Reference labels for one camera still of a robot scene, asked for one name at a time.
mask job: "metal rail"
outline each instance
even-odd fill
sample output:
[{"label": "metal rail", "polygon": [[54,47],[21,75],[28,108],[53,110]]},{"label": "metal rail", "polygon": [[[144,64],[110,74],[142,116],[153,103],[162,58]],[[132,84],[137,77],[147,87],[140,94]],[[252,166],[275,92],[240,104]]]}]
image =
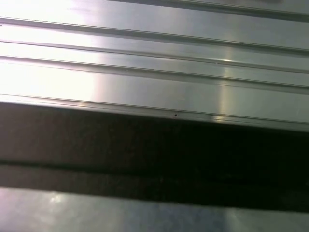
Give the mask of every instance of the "metal rail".
[{"label": "metal rail", "polygon": [[308,130],[307,22],[144,3],[0,3],[0,99]]}]

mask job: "corrugated metal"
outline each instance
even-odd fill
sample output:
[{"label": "corrugated metal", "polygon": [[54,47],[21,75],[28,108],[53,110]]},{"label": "corrugated metal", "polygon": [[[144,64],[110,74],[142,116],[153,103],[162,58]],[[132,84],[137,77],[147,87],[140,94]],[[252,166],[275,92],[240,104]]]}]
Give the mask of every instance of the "corrugated metal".
[{"label": "corrugated metal", "polygon": [[0,2],[0,98],[307,131],[308,21],[302,1]]}]

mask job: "metal groove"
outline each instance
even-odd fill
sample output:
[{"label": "metal groove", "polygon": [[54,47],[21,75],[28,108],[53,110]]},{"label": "metal groove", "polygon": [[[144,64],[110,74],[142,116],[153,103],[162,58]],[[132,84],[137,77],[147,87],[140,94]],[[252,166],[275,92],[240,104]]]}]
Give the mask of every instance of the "metal groove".
[{"label": "metal groove", "polygon": [[205,1],[190,1],[190,0],[110,0],[118,2],[147,4],[153,6],[174,7],[187,10],[209,11],[234,15],[254,16],[270,19],[288,20],[294,22],[309,22],[309,14],[276,11],[259,8],[249,8],[234,5],[216,4]]},{"label": "metal groove", "polygon": [[[126,114],[176,111],[188,120],[302,130],[295,125],[309,124],[309,24],[187,7],[276,11],[222,1],[7,4],[0,9],[2,101],[119,113],[109,107],[117,105]],[[183,7],[160,6],[171,2]]]}]

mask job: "metal channel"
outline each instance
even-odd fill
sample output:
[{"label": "metal channel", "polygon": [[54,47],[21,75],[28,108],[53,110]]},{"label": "metal channel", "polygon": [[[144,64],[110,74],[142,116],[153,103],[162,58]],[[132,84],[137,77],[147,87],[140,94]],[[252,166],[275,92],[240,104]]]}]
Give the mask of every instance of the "metal channel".
[{"label": "metal channel", "polygon": [[0,3],[0,17],[309,50],[309,25],[104,0]]},{"label": "metal channel", "polygon": [[307,94],[5,63],[0,72],[7,95],[309,123]]},{"label": "metal channel", "polygon": [[0,2],[0,101],[307,131],[306,12],[246,2]]},{"label": "metal channel", "polygon": [[0,228],[18,232],[305,232],[309,215],[0,188]]},{"label": "metal channel", "polygon": [[201,2],[245,9],[258,9],[275,12],[309,15],[309,4],[302,0],[179,0],[184,3]]}]

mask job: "silver metal surface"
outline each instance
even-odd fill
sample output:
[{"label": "silver metal surface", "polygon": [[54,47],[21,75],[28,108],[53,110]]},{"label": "silver metal surface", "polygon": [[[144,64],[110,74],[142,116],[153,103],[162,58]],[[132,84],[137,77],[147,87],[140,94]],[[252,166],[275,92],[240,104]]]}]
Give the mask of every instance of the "silver metal surface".
[{"label": "silver metal surface", "polygon": [[309,123],[307,94],[5,63],[0,73],[6,95]]},{"label": "silver metal surface", "polygon": [[0,2],[0,101],[308,131],[309,23],[264,16]]},{"label": "silver metal surface", "polygon": [[202,2],[231,7],[253,8],[268,11],[309,14],[309,4],[304,0],[180,0],[182,2]]},{"label": "silver metal surface", "polygon": [[305,232],[309,215],[0,188],[10,232]]},{"label": "silver metal surface", "polygon": [[0,2],[0,18],[309,50],[309,24],[105,0]]}]

